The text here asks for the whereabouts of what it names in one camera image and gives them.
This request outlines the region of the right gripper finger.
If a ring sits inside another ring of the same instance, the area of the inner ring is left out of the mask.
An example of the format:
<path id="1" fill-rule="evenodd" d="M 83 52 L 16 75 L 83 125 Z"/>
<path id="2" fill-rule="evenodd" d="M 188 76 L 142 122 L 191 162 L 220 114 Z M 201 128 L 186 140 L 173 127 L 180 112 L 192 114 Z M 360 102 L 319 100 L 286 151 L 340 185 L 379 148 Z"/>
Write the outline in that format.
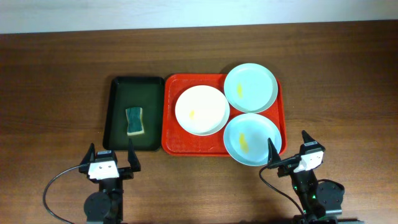
<path id="1" fill-rule="evenodd" d="M 271 138 L 267 139 L 267 143 L 268 143 L 268 150 L 269 150 L 267 165 L 273 166 L 274 164 L 280 162 L 281 159 L 280 159 L 279 153 L 277 152 Z"/>
<path id="2" fill-rule="evenodd" d="M 302 138 L 305 144 L 316 142 L 316 140 L 314 140 L 314 138 L 312 138 L 305 130 L 302 130 Z"/>

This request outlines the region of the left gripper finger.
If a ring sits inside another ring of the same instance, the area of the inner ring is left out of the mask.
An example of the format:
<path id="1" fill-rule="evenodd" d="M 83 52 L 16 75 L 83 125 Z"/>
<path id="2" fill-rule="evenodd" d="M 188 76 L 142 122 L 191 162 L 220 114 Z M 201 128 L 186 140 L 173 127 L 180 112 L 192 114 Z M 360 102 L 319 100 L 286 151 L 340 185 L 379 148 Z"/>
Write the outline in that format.
<path id="1" fill-rule="evenodd" d="M 81 160 L 80 165 L 88 165 L 91 162 L 93 162 L 94 159 L 95 159 L 95 145 L 93 143 L 91 143 L 87 153 Z"/>
<path id="2" fill-rule="evenodd" d="M 133 143 L 132 143 L 132 139 L 129 139 L 127 152 L 128 152 L 127 160 L 128 160 L 128 162 L 130 164 L 130 167 L 131 167 L 132 171 L 133 172 L 140 172 L 141 171 L 141 164 L 140 164 L 140 162 L 139 162 L 139 160 L 137 158 L 137 155 L 135 153 L 134 146 L 133 146 Z"/>

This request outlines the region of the light blue round plate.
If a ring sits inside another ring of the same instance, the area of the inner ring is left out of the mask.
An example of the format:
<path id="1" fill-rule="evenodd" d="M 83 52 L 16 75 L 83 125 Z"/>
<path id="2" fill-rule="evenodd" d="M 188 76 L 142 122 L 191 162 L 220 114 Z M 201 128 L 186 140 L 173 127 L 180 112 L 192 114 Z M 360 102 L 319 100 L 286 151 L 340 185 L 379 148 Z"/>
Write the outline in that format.
<path id="1" fill-rule="evenodd" d="M 264 166 L 268 162 L 270 139 L 277 152 L 282 150 L 282 135 L 268 118 L 253 113 L 233 118 L 225 127 L 223 142 L 228 154 L 246 166 Z"/>

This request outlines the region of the green yellow sponge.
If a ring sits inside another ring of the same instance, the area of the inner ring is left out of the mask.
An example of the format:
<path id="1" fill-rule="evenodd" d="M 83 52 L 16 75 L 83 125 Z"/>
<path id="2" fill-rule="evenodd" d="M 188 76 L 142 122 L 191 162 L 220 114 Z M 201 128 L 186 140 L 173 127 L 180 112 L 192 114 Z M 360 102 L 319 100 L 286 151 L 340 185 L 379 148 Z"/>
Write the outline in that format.
<path id="1" fill-rule="evenodd" d="M 126 109 L 127 135 L 135 136 L 144 134 L 144 125 L 142 120 L 142 108 L 132 107 Z"/>

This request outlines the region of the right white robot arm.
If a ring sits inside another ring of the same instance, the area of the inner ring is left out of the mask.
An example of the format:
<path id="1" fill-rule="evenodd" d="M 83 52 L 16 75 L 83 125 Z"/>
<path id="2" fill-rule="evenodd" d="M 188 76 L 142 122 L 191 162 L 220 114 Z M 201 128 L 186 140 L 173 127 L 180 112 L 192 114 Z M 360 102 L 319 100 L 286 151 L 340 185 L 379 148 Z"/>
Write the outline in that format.
<path id="1" fill-rule="evenodd" d="M 277 169 L 279 177 L 289 176 L 299 203 L 287 194 L 276 190 L 288 198 L 298 208 L 300 214 L 293 217 L 292 223 L 338 223 L 342 214 L 341 204 L 345 188 L 328 179 L 318 180 L 314 169 L 323 163 L 325 147 L 302 131 L 303 144 L 299 153 L 281 159 L 271 139 L 267 140 L 269 157 L 267 169 Z"/>

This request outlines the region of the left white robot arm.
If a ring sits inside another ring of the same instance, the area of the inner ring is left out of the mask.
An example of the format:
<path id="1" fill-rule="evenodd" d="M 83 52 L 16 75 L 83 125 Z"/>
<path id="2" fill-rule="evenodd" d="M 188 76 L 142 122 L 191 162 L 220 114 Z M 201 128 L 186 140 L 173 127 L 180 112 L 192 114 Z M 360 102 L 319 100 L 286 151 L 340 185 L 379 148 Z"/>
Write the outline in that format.
<path id="1" fill-rule="evenodd" d="M 132 141 L 128 142 L 127 160 L 129 166 L 118 167 L 114 151 L 96 152 L 95 145 L 90 144 L 80 162 L 79 172 L 98 184 L 99 190 L 85 200 L 83 209 L 87 223 L 122 223 L 123 182 L 133 179 L 134 173 L 141 171 Z"/>

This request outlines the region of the white round plate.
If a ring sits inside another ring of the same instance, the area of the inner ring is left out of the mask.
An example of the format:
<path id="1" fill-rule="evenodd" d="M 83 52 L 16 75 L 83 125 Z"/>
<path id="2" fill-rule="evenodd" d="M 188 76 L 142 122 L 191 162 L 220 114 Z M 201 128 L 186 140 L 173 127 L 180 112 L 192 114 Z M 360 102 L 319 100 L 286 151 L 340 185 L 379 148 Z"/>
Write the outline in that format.
<path id="1" fill-rule="evenodd" d="M 230 107 L 225 95 L 208 85 L 188 88 L 175 104 L 178 124 L 196 136 L 217 133 L 226 125 L 229 115 Z"/>

